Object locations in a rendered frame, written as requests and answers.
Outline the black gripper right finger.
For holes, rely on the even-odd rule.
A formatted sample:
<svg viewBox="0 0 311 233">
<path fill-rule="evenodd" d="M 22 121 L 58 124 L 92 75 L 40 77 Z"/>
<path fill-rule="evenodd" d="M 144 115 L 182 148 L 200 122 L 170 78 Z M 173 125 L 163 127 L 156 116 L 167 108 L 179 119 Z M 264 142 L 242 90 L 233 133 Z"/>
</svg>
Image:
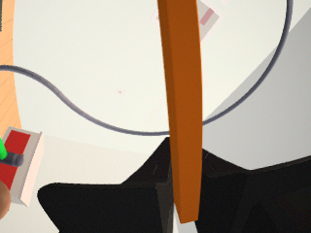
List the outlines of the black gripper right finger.
<svg viewBox="0 0 311 233">
<path fill-rule="evenodd" d="M 311 155 L 267 166 L 236 166 L 202 149 L 197 233 L 241 233 L 259 202 L 311 186 Z"/>
</svg>

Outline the orange handle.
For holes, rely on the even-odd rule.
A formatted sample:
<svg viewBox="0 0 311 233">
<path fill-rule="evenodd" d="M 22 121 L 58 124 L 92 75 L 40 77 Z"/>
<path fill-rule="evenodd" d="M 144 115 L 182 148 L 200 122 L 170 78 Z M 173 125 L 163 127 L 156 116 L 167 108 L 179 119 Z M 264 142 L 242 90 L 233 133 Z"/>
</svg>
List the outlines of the orange handle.
<svg viewBox="0 0 311 233">
<path fill-rule="evenodd" d="M 202 62 L 197 0 L 156 0 L 166 89 L 174 203 L 198 220 L 202 168 Z"/>
</svg>

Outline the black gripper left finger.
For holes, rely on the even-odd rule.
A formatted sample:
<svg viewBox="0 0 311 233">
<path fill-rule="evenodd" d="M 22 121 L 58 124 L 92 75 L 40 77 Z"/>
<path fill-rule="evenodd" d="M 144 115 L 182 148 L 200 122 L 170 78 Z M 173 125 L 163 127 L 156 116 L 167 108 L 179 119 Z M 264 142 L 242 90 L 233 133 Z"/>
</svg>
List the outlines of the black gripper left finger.
<svg viewBox="0 0 311 233">
<path fill-rule="evenodd" d="M 121 183 L 47 183 L 38 199 L 58 230 L 172 233 L 174 182 L 170 137 Z"/>
</svg>

